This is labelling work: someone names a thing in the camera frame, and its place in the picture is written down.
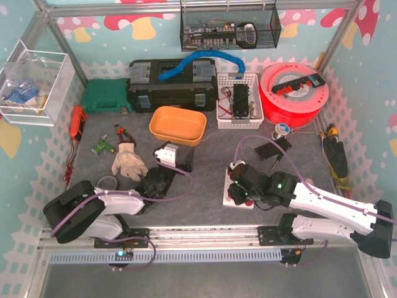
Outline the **white work glove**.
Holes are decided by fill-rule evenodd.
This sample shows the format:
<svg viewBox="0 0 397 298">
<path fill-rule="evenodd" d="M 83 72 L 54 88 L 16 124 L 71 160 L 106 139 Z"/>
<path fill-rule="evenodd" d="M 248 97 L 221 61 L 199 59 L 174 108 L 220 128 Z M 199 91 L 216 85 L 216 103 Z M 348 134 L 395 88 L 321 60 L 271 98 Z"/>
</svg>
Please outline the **white work glove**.
<svg viewBox="0 0 397 298">
<path fill-rule="evenodd" d="M 118 145 L 118 152 L 111 167 L 112 174 L 120 173 L 125 178 L 139 182 L 148 173 L 144 161 L 135 153 L 135 144 L 124 142 Z"/>
</svg>

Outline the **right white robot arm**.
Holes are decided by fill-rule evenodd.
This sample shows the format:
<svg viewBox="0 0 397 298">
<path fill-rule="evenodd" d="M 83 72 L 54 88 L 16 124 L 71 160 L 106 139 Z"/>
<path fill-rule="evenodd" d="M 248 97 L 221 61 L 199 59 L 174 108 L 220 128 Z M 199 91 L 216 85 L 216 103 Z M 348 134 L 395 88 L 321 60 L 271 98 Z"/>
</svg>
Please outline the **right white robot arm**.
<svg viewBox="0 0 397 298">
<path fill-rule="evenodd" d="M 243 160 L 234 159 L 226 169 L 224 197 L 235 205 L 249 201 L 270 207 L 283 206 L 317 214 L 311 218 L 283 214 L 279 224 L 259 232 L 262 246 L 312 244 L 315 239 L 345 240 L 372 257 L 391 256 L 392 205 L 383 200 L 371 204 L 354 201 L 308 184 L 300 173 L 277 171 L 268 176 Z"/>
</svg>

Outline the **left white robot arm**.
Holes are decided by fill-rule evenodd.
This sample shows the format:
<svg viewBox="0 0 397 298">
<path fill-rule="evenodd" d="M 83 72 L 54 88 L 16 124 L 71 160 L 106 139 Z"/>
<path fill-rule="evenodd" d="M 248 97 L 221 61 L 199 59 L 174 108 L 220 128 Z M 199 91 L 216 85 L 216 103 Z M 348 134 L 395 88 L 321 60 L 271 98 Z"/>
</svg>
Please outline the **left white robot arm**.
<svg viewBox="0 0 397 298">
<path fill-rule="evenodd" d="M 155 202 L 168 201 L 167 193 L 175 178 L 190 177 L 193 170 L 194 147 L 166 142 L 153 155 L 157 166 L 149 169 L 135 189 L 108 190 L 80 181 L 51 200 L 43 214 L 59 244 L 81 236 L 114 242 L 129 237 L 130 228 L 123 215 L 137 215 Z"/>
</svg>

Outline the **white peg base plate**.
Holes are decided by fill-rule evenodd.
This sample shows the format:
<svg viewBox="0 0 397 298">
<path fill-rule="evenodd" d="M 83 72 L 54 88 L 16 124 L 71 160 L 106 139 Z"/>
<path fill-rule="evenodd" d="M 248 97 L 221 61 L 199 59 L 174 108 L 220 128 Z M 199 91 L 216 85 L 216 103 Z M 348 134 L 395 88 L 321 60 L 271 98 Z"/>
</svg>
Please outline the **white peg base plate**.
<svg viewBox="0 0 397 298">
<path fill-rule="evenodd" d="M 228 170 L 225 171 L 225 182 L 223 186 L 223 206 L 224 207 L 233 207 L 237 209 L 244 209 L 244 210 L 253 210 L 254 205 L 248 207 L 245 203 L 241 205 L 236 205 L 234 200 L 228 199 L 228 188 L 232 184 L 232 180 L 230 180 L 230 176 L 228 175 Z"/>
</svg>

